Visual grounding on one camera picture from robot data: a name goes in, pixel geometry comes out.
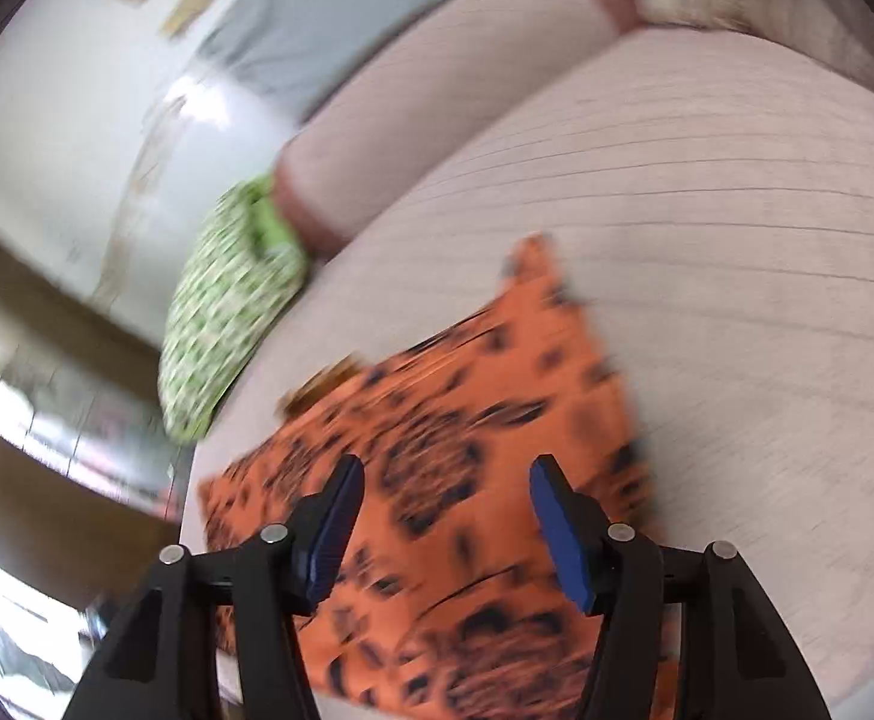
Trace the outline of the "orange black floral blouse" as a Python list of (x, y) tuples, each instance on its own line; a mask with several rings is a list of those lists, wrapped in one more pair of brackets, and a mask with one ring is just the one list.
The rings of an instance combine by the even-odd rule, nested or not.
[(409, 718), (569, 718), (600, 624), (559, 589), (530, 502), (543, 454), (645, 527), (650, 478), (618, 372), (545, 238), (468, 319), (367, 367), (197, 494), (211, 550), (281, 522), (360, 458), (366, 495), (330, 598), (299, 626), (323, 694)]

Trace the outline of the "green white patterned pillow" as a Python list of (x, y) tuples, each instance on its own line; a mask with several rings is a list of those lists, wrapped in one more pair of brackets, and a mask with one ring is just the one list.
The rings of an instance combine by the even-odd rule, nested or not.
[(197, 234), (170, 302), (157, 393), (178, 444), (208, 434), (214, 413), (277, 317), (304, 288), (309, 257), (273, 202), (273, 181), (239, 182)]

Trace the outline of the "stained glass door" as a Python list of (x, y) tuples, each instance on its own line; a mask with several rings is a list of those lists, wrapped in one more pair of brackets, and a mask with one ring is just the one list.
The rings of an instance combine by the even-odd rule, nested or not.
[(0, 704), (58, 718), (123, 600), (175, 538), (190, 457), (149, 403), (0, 306)]

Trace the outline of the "pink quilted bolster cushion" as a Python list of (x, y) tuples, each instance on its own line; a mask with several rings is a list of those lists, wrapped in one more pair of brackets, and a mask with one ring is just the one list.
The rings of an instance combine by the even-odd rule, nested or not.
[(432, 169), (639, 23), (636, 0), (447, 0), (282, 148), (273, 202), (327, 260)]

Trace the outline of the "grey pillow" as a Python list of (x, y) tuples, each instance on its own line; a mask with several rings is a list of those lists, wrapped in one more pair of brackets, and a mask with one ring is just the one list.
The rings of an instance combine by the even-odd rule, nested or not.
[(444, 2), (235, 0), (197, 57), (302, 122), (380, 47)]

